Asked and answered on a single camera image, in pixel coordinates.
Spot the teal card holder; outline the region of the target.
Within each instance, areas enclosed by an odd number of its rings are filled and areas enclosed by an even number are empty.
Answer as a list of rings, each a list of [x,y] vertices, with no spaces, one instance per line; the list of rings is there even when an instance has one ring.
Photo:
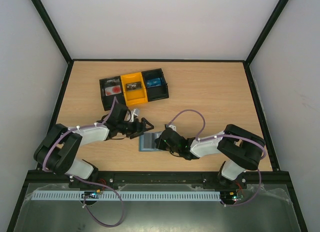
[[[161,132],[145,132],[139,137],[138,150],[140,152],[159,152],[156,148],[155,140],[159,138]]]

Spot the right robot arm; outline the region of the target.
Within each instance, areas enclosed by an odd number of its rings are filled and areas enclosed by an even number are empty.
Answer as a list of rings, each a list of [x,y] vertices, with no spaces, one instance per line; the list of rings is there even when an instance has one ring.
[[[155,148],[168,151],[185,160],[197,160],[209,155],[224,154],[228,160],[219,169],[217,181],[224,187],[233,185],[245,171],[256,171],[267,155],[266,142],[234,124],[228,124],[217,134],[201,138],[184,138],[168,127],[155,139]]]

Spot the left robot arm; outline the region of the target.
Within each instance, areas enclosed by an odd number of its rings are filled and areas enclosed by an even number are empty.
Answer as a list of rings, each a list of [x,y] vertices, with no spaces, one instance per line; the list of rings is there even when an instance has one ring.
[[[76,158],[81,146],[112,140],[118,134],[134,139],[152,129],[154,125],[144,117],[139,119],[135,110],[114,103],[108,114],[95,123],[75,127],[55,124],[35,150],[33,159],[44,172],[87,180],[96,167]]]

